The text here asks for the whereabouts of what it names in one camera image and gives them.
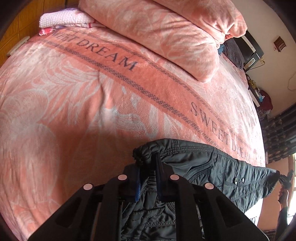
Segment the white bedside table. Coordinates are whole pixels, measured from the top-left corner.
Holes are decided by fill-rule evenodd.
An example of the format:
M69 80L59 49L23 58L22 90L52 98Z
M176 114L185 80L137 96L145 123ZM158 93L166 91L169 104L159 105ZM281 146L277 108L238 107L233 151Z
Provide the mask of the white bedside table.
M21 39L19 42L17 42L11 49L10 51L7 52L7 56L12 56L12 54L14 54L17 49L19 49L20 47L22 47L23 44L25 44L28 40L30 39L30 36L25 36L23 37L23 39Z

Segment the black padded pants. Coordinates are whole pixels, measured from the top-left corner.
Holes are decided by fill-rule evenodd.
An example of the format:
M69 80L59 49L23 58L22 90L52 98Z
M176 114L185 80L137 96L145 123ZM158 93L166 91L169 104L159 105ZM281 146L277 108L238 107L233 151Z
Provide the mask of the black padded pants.
M133 150L142 169L140 196L138 202L123 205L121 240L176 240L175 205L158 198L153 154L192 184L212 183L242 212L273 192L280 176L210 145L169 138L149 142Z

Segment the wooden wardrobe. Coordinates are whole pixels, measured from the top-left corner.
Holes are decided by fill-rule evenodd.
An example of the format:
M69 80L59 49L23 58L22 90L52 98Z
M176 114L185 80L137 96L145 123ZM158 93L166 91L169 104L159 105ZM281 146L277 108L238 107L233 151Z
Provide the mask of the wooden wardrobe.
M78 1L1 1L1 65L14 45L38 33L41 15L74 6Z

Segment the pink floral bed blanket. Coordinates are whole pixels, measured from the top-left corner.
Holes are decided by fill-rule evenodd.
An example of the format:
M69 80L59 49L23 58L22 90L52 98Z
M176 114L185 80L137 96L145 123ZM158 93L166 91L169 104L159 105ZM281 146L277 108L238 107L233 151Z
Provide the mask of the pink floral bed blanket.
M64 28L25 43L1 67L1 215L29 236L83 184L133 163L133 149L175 138L264 166L244 72L224 55L201 83L105 28Z

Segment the white pink knitted cloth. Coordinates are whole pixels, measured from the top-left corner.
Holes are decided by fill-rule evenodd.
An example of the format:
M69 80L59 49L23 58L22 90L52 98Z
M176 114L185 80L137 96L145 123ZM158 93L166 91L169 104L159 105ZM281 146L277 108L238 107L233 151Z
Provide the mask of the white pink knitted cloth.
M45 13L39 20L39 35L48 35L65 27L105 28L100 22L77 8L67 8L60 11Z

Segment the dark grey pillow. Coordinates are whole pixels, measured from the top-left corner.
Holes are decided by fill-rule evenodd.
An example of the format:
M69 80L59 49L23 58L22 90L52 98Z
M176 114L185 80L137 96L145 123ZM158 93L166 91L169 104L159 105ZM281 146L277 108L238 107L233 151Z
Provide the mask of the dark grey pillow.
M243 69L245 60L234 39L224 42L223 53L237 68Z

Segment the folded pink floral quilt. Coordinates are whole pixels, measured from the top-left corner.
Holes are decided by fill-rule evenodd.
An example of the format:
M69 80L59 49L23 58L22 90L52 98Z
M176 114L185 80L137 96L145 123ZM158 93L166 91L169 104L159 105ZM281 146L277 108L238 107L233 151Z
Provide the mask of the folded pink floral quilt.
M220 45L247 31L232 1L79 1L78 6L203 83L218 71Z

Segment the black bed headboard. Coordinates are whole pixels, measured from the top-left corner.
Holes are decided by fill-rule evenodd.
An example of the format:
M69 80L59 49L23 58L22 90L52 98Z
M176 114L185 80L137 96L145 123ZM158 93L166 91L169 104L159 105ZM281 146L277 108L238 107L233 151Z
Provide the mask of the black bed headboard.
M263 57L264 52L250 32L239 38L233 38L244 58L243 70L247 72Z

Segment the blue cloth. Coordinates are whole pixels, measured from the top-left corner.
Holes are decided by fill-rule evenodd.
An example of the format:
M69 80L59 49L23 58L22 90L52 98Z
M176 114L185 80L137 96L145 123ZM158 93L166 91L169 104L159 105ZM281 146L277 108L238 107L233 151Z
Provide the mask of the blue cloth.
M223 51L224 51L224 47L225 47L224 44L221 44L221 45L220 45L220 47L219 47L219 49L218 49L218 54L219 54L219 55L221 55L221 54L223 53Z

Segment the brown wall vent upper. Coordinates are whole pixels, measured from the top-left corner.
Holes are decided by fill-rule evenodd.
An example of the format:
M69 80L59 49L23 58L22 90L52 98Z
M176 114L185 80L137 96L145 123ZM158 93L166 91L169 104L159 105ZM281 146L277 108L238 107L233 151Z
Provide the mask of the brown wall vent upper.
M278 52L282 52L283 49L287 46L280 36L273 42L273 44Z

